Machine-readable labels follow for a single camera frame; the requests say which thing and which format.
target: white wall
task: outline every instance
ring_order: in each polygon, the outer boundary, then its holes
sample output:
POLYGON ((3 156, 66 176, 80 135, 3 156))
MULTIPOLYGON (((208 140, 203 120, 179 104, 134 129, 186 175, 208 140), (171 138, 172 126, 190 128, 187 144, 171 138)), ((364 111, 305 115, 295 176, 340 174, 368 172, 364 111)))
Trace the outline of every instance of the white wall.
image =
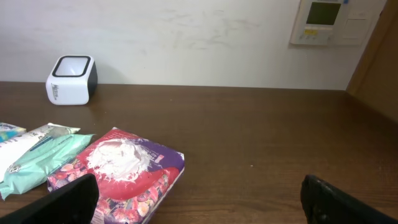
MULTIPOLYGON (((385 1, 351 0, 374 13, 372 27, 385 1)), ((366 44, 289 45, 298 5, 2 0, 0 80, 44 82, 59 56, 88 54, 101 83, 345 89, 366 44)))

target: purple snack package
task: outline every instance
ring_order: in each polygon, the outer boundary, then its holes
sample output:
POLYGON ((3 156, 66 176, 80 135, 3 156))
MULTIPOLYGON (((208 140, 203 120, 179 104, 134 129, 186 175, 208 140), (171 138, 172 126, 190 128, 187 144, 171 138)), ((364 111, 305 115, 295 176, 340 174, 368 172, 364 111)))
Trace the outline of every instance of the purple snack package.
POLYGON ((55 190, 92 173, 96 176, 99 199, 91 223, 141 224, 149 221, 184 167, 182 153, 120 129, 112 129, 48 176, 47 180, 49 189, 55 190), (132 166, 128 159, 136 157, 139 160, 133 162, 138 165, 132 166))

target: mint green package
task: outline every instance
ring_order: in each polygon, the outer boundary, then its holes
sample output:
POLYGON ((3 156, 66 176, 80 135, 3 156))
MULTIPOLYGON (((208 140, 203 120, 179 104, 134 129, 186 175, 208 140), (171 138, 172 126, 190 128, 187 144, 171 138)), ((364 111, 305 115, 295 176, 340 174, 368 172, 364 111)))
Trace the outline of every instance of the mint green package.
POLYGON ((10 194, 23 194, 46 182, 47 175, 76 157, 92 136, 68 134, 27 151, 4 174, 4 181, 0 183, 2 199, 10 194))

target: white and black device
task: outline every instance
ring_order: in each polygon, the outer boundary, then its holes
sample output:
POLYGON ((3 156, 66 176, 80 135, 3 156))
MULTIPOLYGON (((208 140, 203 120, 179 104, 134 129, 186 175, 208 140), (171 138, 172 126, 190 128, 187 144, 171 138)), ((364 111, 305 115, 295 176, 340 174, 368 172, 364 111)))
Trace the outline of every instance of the white and black device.
POLYGON ((55 105, 84 105, 98 83, 94 58, 86 55, 60 57, 45 84, 55 105))
POLYGON ((350 0, 301 0, 290 43, 361 45, 371 13, 351 10, 350 0))

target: brown table surface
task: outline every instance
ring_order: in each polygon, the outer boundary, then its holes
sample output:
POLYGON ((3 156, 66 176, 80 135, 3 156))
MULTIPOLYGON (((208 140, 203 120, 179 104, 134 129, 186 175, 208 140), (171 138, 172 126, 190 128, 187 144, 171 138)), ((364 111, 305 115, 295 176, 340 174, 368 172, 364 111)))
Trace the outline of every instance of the brown table surface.
MULTIPOLYGON (((343 91, 99 85, 85 106, 55 106, 43 83, 0 82, 0 121, 118 127, 185 154, 150 223, 306 223, 305 174, 398 218, 398 126, 343 91)), ((47 194, 0 202, 0 216, 47 194)))

